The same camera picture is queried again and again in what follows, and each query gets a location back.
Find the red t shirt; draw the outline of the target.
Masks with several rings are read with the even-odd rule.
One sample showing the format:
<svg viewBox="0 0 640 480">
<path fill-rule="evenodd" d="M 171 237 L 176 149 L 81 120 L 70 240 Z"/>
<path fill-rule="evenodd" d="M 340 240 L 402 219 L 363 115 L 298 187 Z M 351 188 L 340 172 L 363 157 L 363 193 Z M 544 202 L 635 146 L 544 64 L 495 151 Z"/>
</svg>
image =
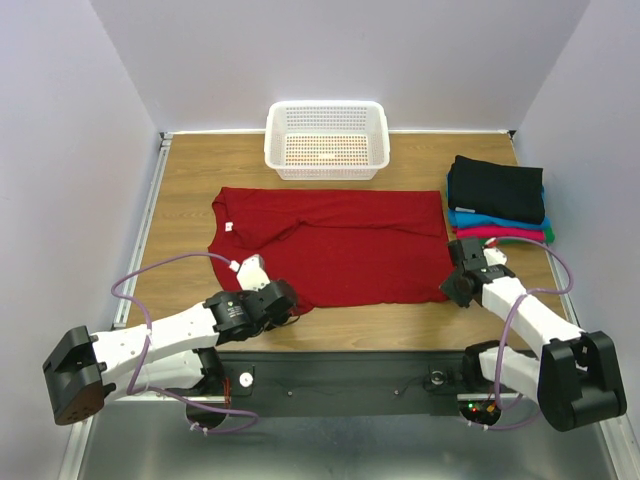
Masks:
<svg viewBox="0 0 640 480">
<path fill-rule="evenodd" d="M 437 191 L 224 187 L 212 253 L 258 254 L 298 310 L 446 301 L 448 234 Z"/>
</svg>

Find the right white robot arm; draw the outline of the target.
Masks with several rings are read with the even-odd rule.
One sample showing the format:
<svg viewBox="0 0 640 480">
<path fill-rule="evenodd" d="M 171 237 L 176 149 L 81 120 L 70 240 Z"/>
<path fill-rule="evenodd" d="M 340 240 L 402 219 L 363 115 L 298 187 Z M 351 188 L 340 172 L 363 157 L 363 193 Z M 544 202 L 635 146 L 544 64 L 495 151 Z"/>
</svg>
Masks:
<svg viewBox="0 0 640 480">
<path fill-rule="evenodd" d="M 507 266 L 497 237 L 448 243 L 454 267 L 441 284 L 444 295 L 468 308 L 477 303 L 515 331 L 531 348 L 526 355 L 501 337 L 465 349 L 463 384 L 472 390 L 502 387 L 536 403 L 544 419 L 566 432 L 625 415 L 627 399 L 613 340 L 570 323 L 526 289 Z"/>
</svg>

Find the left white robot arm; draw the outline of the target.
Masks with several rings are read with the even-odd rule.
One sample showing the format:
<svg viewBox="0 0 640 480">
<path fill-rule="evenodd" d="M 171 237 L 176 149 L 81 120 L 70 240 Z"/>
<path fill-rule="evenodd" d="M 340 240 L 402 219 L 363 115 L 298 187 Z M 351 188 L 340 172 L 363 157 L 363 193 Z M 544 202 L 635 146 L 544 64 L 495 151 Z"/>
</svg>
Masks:
<svg viewBox="0 0 640 480">
<path fill-rule="evenodd" d="M 78 423 L 106 402 L 136 393 L 213 393 L 223 373 L 217 347 L 285 325 L 297 303 L 294 289 L 276 280 L 218 292 L 148 325 L 106 332 L 74 327 L 42 366 L 54 422 Z"/>
</svg>

